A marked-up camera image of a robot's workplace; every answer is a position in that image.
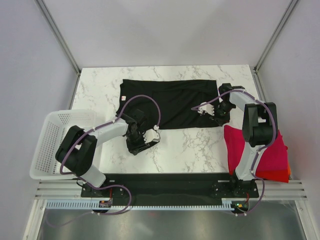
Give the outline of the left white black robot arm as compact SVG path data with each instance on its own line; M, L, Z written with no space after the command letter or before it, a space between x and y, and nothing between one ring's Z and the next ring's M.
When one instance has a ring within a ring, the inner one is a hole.
M66 133L55 159L62 168L89 183L95 194L104 197L109 193L110 185L105 174L93 164L96 148L114 138L124 137L128 151L136 156L161 140L158 132L160 118L150 128L147 128L147 123L145 114L137 109L132 115L120 113L90 130L74 125Z

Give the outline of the black t shirt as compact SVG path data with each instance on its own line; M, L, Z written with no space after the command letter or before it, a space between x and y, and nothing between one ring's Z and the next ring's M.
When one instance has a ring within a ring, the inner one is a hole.
M217 82L215 80L174 80L150 81L123 79L120 85L119 114L125 103L137 95L124 110L124 114L132 116L136 109L142 111L147 118L146 129L151 129L160 120L161 130L176 130L189 128L215 128L219 125L210 119L210 115L201 115L192 110L192 107L208 102L218 96Z

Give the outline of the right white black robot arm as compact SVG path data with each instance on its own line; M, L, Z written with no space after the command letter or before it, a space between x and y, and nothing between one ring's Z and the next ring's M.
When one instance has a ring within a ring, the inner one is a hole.
M218 91L222 101L214 107L212 119L219 126L230 121L232 109L239 108L243 111L242 136L245 145L240 162L234 171L237 179L229 184L230 193L240 197L247 191L244 181L256 178L262 154L278 136L277 107L273 102L255 99L242 86L224 83Z

